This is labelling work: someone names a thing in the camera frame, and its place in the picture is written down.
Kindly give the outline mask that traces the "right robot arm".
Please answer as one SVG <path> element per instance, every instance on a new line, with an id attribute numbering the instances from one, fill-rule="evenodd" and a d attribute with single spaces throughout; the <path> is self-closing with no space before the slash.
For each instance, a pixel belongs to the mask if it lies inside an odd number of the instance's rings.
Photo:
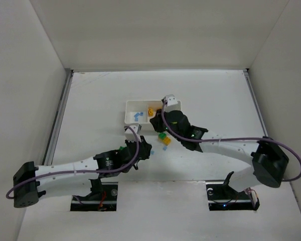
<path id="1" fill-rule="evenodd" d="M 231 171 L 224 180 L 225 186 L 237 192 L 260 184 L 278 188 L 282 183 L 289 158 L 269 137 L 225 141 L 206 128 L 191 125 L 180 110 L 159 109 L 150 123 L 156 132 L 168 132 L 190 151 L 219 154 L 247 163 L 247 168 Z"/>

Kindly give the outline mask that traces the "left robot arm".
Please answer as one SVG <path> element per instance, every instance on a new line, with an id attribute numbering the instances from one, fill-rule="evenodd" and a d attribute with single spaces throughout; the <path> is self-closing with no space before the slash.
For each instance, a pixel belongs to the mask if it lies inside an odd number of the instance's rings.
<path id="1" fill-rule="evenodd" d="M 73 163 L 36 166 L 34 162 L 22 164 L 13 176 L 13 187 L 6 199 L 15 208 L 25 208 L 40 200 L 58 196 L 87 196 L 101 190 L 100 180 L 117 177 L 138 169 L 140 160 L 151 156 L 152 146 L 143 136 L 139 142 L 125 141 L 126 146 Z"/>

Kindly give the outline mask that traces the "green square lego brick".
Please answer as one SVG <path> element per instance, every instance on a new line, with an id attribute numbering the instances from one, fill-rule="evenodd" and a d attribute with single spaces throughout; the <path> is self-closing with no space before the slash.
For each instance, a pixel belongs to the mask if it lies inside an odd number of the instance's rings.
<path id="1" fill-rule="evenodd" d="M 159 134 L 158 134 L 158 138 L 159 138 L 160 140 L 164 140 L 166 137 L 167 137 L 166 133 L 159 133 Z"/>

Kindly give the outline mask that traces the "yellow rectangular lego brick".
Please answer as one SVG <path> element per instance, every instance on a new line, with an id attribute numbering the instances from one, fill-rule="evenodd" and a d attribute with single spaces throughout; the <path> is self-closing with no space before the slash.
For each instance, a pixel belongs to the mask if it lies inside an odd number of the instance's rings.
<path id="1" fill-rule="evenodd" d="M 171 143 L 171 139 L 170 139 L 169 137 L 165 137 L 165 138 L 163 139 L 163 143 L 164 143 L 166 146 L 168 146 L 168 145 Z"/>

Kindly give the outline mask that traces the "white three-compartment tray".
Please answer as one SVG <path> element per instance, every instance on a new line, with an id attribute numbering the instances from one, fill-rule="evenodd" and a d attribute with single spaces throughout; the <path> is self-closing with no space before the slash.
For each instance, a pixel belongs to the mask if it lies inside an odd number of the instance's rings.
<path id="1" fill-rule="evenodd" d="M 139 124 L 142 131 L 153 131 L 153 126 L 149 120 L 162 106 L 161 100 L 128 100 L 124 122 L 126 125 Z"/>

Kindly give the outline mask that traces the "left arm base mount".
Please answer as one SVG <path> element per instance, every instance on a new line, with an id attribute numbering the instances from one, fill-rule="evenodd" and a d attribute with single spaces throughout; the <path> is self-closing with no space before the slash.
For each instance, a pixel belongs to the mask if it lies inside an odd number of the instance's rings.
<path id="1" fill-rule="evenodd" d="M 117 210 L 118 182 L 92 180 L 91 192 L 86 196 L 73 196 L 72 212 L 113 212 Z"/>

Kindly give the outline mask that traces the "left aluminium rail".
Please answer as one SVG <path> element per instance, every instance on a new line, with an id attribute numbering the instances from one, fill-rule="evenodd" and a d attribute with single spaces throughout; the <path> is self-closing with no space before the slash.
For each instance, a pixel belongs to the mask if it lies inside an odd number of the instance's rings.
<path id="1" fill-rule="evenodd" d="M 55 155 L 58 137 L 59 137 L 59 133 L 60 133 L 60 129 L 61 129 L 62 121 L 63 121 L 63 116 L 65 113 L 66 104 L 67 104 L 67 100 L 68 100 L 68 96 L 69 96 L 69 92 L 70 92 L 70 88 L 71 88 L 72 78 L 73 78 L 73 74 L 74 74 L 73 69 L 70 69 L 70 68 L 66 68 L 65 72 L 66 72 L 66 78 L 65 78 L 65 81 L 63 84 L 63 89 L 62 89 L 61 96 L 59 99 L 57 111 L 56 111 L 56 114 L 54 117 L 53 125 L 52 125 L 51 131 L 50 131 L 50 135 L 49 135 L 49 139 L 48 139 L 48 142 L 46 145 L 44 156 L 40 162 L 39 161 L 36 162 L 36 164 L 39 164 L 39 165 L 48 166 L 53 163 L 53 158 Z"/>

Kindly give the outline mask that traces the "aluminium rail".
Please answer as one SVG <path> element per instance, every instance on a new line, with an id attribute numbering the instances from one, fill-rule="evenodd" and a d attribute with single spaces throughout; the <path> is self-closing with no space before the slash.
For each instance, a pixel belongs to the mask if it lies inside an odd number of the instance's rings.
<path id="1" fill-rule="evenodd" d="M 61 96 L 59 99 L 57 111 L 56 111 L 56 114 L 54 117 L 53 125 L 52 125 L 51 131 L 50 131 L 50 135 L 49 135 L 49 139 L 48 139 L 48 142 L 46 145 L 44 156 L 40 162 L 39 161 L 36 162 L 36 164 L 39 164 L 39 165 L 48 166 L 53 163 L 53 158 L 55 155 L 58 137 L 59 137 L 59 133 L 60 133 L 60 129 L 61 129 L 62 121 L 63 121 L 63 116 L 65 113 L 66 104 L 67 104 L 67 100 L 68 100 L 68 96 L 69 96 L 69 92 L 70 92 L 70 88 L 71 88 L 72 78 L 73 78 L 73 74 L 74 74 L 73 69 L 70 69 L 70 68 L 66 68 L 65 72 L 66 72 L 66 78 L 65 78 L 65 81 L 63 84 L 63 89 L 62 89 Z"/>
<path id="2" fill-rule="evenodd" d="M 288 157 L 279 145 L 267 135 L 267 130 L 257 104 L 248 70 L 243 70 L 243 74 L 264 133 L 261 140 L 253 142 L 257 145 L 256 150 L 249 152 L 249 155 L 252 158 L 250 163 L 253 166 L 253 175 L 260 183 L 266 186 L 278 187 L 282 182 L 284 172 L 288 164 Z"/>

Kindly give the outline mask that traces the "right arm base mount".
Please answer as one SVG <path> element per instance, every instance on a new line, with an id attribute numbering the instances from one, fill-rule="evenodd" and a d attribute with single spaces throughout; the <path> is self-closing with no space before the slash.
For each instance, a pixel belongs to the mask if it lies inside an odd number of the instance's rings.
<path id="1" fill-rule="evenodd" d="M 210 211 L 257 211 L 260 207 L 259 197 L 255 190 L 248 188 L 237 192 L 229 186 L 234 172 L 230 172 L 224 181 L 207 181 L 206 192 Z"/>

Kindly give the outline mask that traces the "right aluminium rail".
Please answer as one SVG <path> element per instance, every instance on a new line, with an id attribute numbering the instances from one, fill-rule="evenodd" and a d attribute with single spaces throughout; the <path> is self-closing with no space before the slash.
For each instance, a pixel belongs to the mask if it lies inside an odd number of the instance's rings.
<path id="1" fill-rule="evenodd" d="M 266 186 L 278 187 L 282 182 L 284 172 L 288 164 L 288 157 L 279 145 L 267 135 L 267 130 L 257 104 L 248 70 L 243 70 L 243 74 L 264 133 L 261 140 L 253 142 L 257 145 L 256 150 L 249 152 L 249 155 L 252 158 L 250 163 L 253 166 L 253 175 L 260 183 Z"/>

